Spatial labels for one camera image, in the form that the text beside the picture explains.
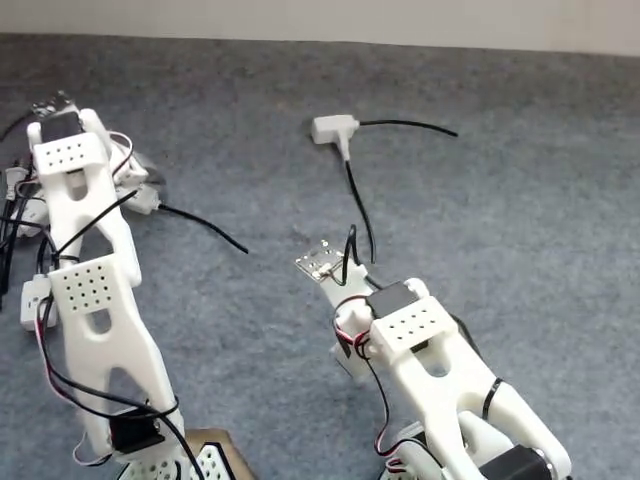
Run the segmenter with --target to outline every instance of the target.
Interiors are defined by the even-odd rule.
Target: gray carpet
[[[630,58],[0,37],[2,118],[66,89],[163,168],[168,203],[251,248],[244,256],[163,213],[128,215],[137,302],[187,425],[229,429],[265,480],[369,480],[381,467],[371,448],[380,399],[328,354],[329,305],[292,263],[360,225],[334,152],[308,138],[311,117],[344,112],[460,131],[356,133],[378,276],[419,276],[467,320],[490,366],[567,447],[576,480],[637,478],[639,80]],[[2,161],[24,147],[14,135]],[[89,243],[87,257],[105,251]],[[1,314],[0,477],[107,479],[114,466],[72,463],[81,430],[46,389],[19,325],[33,268],[28,243]],[[411,411],[385,384],[398,428]]]

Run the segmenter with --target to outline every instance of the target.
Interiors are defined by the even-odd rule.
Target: t-shaped connector
[[[352,115],[332,115],[330,117],[316,117],[311,125],[311,138],[316,145],[335,143],[345,162],[351,159],[349,154],[349,140],[360,127]]]

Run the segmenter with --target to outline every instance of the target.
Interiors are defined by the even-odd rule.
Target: perforated plate
[[[200,469],[207,480],[235,480],[228,470],[228,463],[221,450],[220,444],[205,445],[197,457]],[[195,468],[191,467],[191,480],[199,480]],[[157,464],[143,466],[141,463],[131,463],[118,476],[117,480],[187,480],[178,478],[178,468],[175,461],[162,461]]]
[[[100,139],[94,133],[81,133],[35,145],[33,152],[40,176],[68,173],[109,161]]]
[[[316,282],[319,282],[342,265],[342,252],[333,248],[326,240],[322,240],[318,247],[311,249],[300,258],[296,258],[296,265]]]
[[[116,290],[114,255],[49,274],[60,312],[87,314],[108,308]]]
[[[434,297],[427,297],[375,320],[371,337],[392,360],[442,332],[456,329],[456,323],[442,305]]]

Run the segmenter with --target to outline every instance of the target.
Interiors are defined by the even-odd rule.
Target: white wall
[[[0,0],[0,31],[640,55],[640,0]]]

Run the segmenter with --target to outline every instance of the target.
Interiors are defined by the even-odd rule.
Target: wooden base
[[[242,454],[233,444],[229,432],[219,428],[191,429],[186,432],[187,443],[193,453],[198,452],[206,443],[219,443],[222,445],[227,461],[233,470],[236,480],[255,480],[255,475],[251,472],[249,465]]]

